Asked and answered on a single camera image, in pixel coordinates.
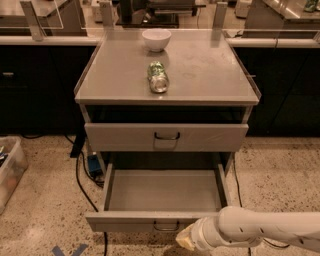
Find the black cabinet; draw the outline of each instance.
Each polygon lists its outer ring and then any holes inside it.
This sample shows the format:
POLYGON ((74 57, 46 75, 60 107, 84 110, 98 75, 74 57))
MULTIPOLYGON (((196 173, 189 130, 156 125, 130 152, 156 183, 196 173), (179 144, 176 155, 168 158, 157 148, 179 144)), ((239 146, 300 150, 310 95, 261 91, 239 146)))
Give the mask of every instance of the black cabinet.
POLYGON ((320 136, 320 49, 235 51, 262 93, 248 135, 320 136))
POLYGON ((73 89, 94 46, 0 46, 0 134, 76 134, 73 89))

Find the drawer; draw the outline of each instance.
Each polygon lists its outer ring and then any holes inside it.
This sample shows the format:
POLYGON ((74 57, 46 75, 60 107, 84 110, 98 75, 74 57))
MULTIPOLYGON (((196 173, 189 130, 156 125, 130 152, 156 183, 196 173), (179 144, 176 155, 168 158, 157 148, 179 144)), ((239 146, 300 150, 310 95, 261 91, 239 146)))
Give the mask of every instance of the drawer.
POLYGON ((85 125, 94 151, 219 151, 240 149, 246 124, 85 125))
POLYGON ((102 205, 86 218, 96 232, 175 232, 229 205, 218 153, 117 152, 102 205))

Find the cabinet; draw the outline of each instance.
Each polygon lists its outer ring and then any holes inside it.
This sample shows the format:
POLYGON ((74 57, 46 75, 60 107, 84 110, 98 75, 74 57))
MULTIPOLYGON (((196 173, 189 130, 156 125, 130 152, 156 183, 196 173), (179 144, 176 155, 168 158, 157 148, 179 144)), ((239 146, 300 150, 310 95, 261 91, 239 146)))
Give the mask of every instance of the cabinet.
POLYGON ((319 136, 319 49, 236 48, 262 93, 249 135, 319 136))
POLYGON ((178 231, 229 204, 225 175, 258 96, 221 34, 171 30, 149 52, 142 30, 109 31, 79 81, 76 102, 105 172, 94 231, 178 231), (170 87, 153 94, 161 61, 170 87))
POLYGON ((73 90, 94 49, 0 45, 0 134, 76 134, 73 90))

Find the white bowl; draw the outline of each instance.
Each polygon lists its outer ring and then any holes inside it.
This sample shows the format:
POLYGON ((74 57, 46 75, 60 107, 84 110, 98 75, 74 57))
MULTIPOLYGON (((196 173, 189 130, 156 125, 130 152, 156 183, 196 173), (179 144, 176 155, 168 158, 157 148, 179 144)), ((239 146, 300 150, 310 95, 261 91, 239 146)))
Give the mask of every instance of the white bowl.
POLYGON ((153 28, 142 32, 146 46, 153 52, 161 52, 168 45, 171 32, 167 29, 153 28))

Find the open drawer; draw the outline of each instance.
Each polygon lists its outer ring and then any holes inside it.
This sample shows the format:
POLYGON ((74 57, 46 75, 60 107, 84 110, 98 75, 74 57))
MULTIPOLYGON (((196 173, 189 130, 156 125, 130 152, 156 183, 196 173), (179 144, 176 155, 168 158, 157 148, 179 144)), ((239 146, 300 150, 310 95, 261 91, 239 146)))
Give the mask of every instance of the open drawer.
POLYGON ((86 218, 97 232, 180 231, 229 205, 219 153, 117 152, 102 205, 86 218))

